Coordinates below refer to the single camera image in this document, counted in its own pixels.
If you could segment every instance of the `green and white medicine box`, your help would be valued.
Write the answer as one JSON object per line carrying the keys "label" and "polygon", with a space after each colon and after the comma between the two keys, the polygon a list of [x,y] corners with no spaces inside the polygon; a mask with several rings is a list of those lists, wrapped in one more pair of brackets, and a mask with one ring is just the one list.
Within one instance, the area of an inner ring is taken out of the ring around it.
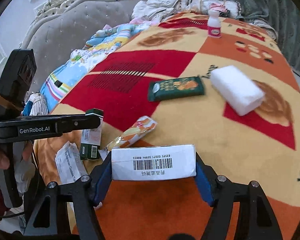
{"label": "green and white medicine box", "polygon": [[100,117],[100,125],[95,129],[82,130],[80,145],[81,160],[98,160],[100,158],[99,150],[101,144],[103,111],[95,108],[86,111],[86,115],[92,114]]}

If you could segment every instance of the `barcode number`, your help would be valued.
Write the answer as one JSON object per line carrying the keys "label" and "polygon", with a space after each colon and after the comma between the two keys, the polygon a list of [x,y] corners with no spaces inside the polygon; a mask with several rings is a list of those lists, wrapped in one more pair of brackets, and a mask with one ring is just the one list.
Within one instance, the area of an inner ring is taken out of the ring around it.
{"label": "barcode number", "polygon": [[133,161],[133,170],[159,170],[172,168],[172,158]]}
{"label": "barcode number", "polygon": [[92,146],[91,147],[91,158],[96,158],[97,157],[97,146]]}

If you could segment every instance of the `blanket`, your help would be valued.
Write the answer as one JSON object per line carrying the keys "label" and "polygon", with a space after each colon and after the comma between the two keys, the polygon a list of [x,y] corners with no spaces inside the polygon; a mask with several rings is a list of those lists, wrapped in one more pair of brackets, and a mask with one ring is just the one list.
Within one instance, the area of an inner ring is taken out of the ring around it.
{"label": "blanket", "polygon": [[[152,117],[157,128],[137,146],[194,144],[217,174],[244,184],[257,180],[288,240],[300,221],[300,90],[265,30],[234,19],[220,20],[220,39],[208,37],[207,16],[194,13],[180,13],[151,26],[97,64],[52,113],[103,109],[101,148],[140,116]],[[203,79],[204,96],[147,100],[151,81],[209,77],[211,69],[228,65],[239,68],[266,94],[262,105],[245,116],[235,113],[208,78]],[[80,136],[74,131],[35,142],[45,183],[59,180],[56,152],[68,140],[79,147]],[[98,163],[85,162],[87,171]],[[167,239],[181,232],[200,239],[210,213],[193,178],[113,181],[103,207],[96,211],[110,240]],[[237,217],[235,204],[227,239],[233,239]]]}
{"label": "blanket", "polygon": [[122,24],[97,31],[83,49],[76,49],[70,59],[53,71],[41,87],[40,93],[47,98],[49,112],[61,98],[96,64],[124,45],[130,37],[146,30],[151,22]]}

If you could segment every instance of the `metal bolt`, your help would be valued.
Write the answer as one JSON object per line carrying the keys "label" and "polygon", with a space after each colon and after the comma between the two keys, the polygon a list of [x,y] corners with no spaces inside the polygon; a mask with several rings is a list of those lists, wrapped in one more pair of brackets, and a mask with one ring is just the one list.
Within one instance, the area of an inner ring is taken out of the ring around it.
{"label": "metal bolt", "polygon": [[221,182],[225,182],[227,180],[227,178],[226,178],[226,176],[219,175],[218,180],[221,181]]}
{"label": "metal bolt", "polygon": [[255,181],[255,180],[251,181],[251,185],[253,187],[259,187],[259,183],[257,181]]}
{"label": "metal bolt", "polygon": [[49,182],[48,183],[48,188],[54,188],[57,185],[55,181]]}
{"label": "metal bolt", "polygon": [[89,175],[83,175],[81,177],[81,181],[85,182],[85,181],[88,181],[90,179]]}

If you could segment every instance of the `white foam block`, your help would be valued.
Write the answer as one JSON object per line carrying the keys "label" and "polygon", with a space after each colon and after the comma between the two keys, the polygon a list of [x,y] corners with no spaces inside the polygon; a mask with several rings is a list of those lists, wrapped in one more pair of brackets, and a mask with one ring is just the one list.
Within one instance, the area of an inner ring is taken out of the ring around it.
{"label": "white foam block", "polygon": [[213,70],[210,80],[240,116],[260,106],[265,95],[251,79],[235,66]]}

